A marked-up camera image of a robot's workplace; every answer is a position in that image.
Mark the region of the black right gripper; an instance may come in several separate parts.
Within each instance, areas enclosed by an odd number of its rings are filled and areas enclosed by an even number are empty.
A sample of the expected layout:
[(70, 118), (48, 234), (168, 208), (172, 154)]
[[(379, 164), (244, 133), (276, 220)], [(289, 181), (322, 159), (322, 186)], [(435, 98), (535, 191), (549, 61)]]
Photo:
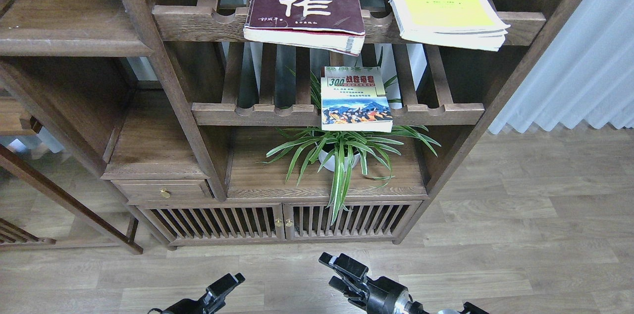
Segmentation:
[(344, 253), (333, 256), (324, 252), (318, 261), (342, 276), (333, 276), (329, 285), (356, 307), (368, 314), (405, 313), (411, 298), (407, 287), (386, 276), (380, 276), (376, 280), (367, 277), (369, 268)]

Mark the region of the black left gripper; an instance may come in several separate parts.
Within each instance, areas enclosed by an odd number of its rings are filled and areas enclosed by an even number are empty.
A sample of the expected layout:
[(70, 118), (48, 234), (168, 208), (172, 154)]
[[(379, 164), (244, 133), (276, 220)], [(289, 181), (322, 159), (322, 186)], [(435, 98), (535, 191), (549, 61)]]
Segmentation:
[(245, 276), (241, 273), (235, 275), (227, 273), (209, 285), (206, 288), (207, 295), (199, 300), (183, 299), (165, 310), (152, 308), (148, 311), (148, 314), (152, 312), (157, 312), (158, 314), (213, 314), (220, 309), (220, 300), (224, 300), (231, 291), (244, 283), (245, 280)]

